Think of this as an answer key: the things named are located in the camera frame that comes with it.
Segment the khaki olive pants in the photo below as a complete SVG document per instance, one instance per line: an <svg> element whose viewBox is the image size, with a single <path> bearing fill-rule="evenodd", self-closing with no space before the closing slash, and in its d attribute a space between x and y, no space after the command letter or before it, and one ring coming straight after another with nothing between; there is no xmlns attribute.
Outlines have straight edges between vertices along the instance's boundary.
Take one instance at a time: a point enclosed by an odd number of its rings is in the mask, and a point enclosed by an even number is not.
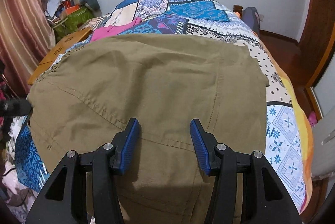
<svg viewBox="0 0 335 224"><path fill-rule="evenodd" d="M214 179L198 168L190 122L235 151L264 151L269 81L247 46L196 35L128 34L68 52L30 89L30 131L49 171L125 129L141 136L116 180L126 223L203 223Z"/></svg>

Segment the striped pink curtain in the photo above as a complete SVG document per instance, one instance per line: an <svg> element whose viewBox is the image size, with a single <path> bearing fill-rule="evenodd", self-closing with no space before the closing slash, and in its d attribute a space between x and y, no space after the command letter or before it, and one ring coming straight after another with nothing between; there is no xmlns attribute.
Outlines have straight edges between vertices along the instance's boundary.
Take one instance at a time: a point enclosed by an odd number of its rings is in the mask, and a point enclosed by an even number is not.
<svg viewBox="0 0 335 224"><path fill-rule="evenodd" d="M39 62L55 45L45 12L48 0L1 0L1 61L11 89L25 97Z"/></svg>

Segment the wooden lap desk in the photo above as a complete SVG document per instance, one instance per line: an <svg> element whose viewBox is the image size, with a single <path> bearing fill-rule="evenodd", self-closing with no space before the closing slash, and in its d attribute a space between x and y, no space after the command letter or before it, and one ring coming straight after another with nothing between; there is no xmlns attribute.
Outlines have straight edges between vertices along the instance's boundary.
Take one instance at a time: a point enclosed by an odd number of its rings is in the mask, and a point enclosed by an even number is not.
<svg viewBox="0 0 335 224"><path fill-rule="evenodd" d="M74 44L87 39L90 34L91 27L87 27L63 37L62 40L60 40L58 44L56 44L54 48L52 48L50 52L48 52L42 59L33 74L28 79L27 84L32 85L39 75L50 68L50 66L54 63L60 54L64 54L65 51Z"/></svg>

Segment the green storage bag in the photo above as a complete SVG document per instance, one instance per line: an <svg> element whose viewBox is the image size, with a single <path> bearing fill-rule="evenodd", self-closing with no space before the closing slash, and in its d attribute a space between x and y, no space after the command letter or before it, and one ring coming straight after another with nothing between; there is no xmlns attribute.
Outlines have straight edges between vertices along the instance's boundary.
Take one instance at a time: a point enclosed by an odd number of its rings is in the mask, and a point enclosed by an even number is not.
<svg viewBox="0 0 335 224"><path fill-rule="evenodd" d="M94 15L91 10L83 6L65 17L63 20L58 21L58 23L56 23L53 27L56 42L58 43L64 36L76 32L82 25L93 17Z"/></svg>

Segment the pink folded garment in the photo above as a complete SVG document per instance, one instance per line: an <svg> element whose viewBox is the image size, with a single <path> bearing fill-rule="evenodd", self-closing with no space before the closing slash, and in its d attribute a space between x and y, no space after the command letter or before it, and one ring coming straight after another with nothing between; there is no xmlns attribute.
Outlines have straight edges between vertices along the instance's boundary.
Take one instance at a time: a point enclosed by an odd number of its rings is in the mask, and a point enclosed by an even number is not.
<svg viewBox="0 0 335 224"><path fill-rule="evenodd" d="M121 26L115 26L115 25L109 25L108 27L100 27L99 29L96 29L93 32L93 36L91 38L91 41L97 41L106 37L111 37L118 35L122 33L123 31L130 29L131 27L134 27L135 25L141 23L142 19L140 17L136 17L132 22L121 25Z"/></svg>

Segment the orange box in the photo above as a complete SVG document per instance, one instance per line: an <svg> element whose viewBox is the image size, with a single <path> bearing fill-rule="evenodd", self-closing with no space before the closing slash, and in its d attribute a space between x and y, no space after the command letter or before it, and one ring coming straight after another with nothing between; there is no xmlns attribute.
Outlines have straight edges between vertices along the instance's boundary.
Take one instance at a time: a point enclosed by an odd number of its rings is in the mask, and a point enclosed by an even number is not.
<svg viewBox="0 0 335 224"><path fill-rule="evenodd" d="M73 0L64 1L63 6L64 6L65 15L69 15L69 14L73 13L74 11L80 9L80 6L76 5Z"/></svg>

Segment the blue patchwork bedspread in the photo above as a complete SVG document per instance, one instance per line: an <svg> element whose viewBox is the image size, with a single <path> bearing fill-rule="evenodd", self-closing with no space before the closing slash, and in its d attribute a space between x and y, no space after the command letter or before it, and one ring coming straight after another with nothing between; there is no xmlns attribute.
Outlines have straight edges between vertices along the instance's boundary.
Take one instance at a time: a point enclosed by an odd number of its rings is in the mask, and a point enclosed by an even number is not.
<svg viewBox="0 0 335 224"><path fill-rule="evenodd" d="M251 57L257 59L262 73L269 80L266 90L265 155L283 181L297 210L302 212L312 196L311 127L298 104L289 77L259 36L241 19L242 15L214 0L124 0L112 12L82 25L80 30L91 27L91 34L65 53L90 43L96 29L126 25L136 17L142 19L141 23L120 34L190 34L248 47ZM60 54L50 68L64 54Z"/></svg>

